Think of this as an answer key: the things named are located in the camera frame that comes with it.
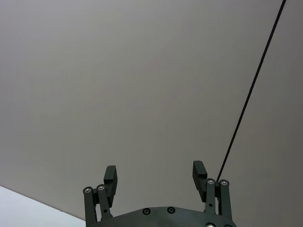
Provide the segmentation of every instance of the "ceiling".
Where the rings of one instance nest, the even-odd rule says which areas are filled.
[[[116,165],[114,216],[203,210],[281,0],[0,3],[0,185],[84,218]],[[280,18],[223,171],[238,226],[299,225],[303,2]]]

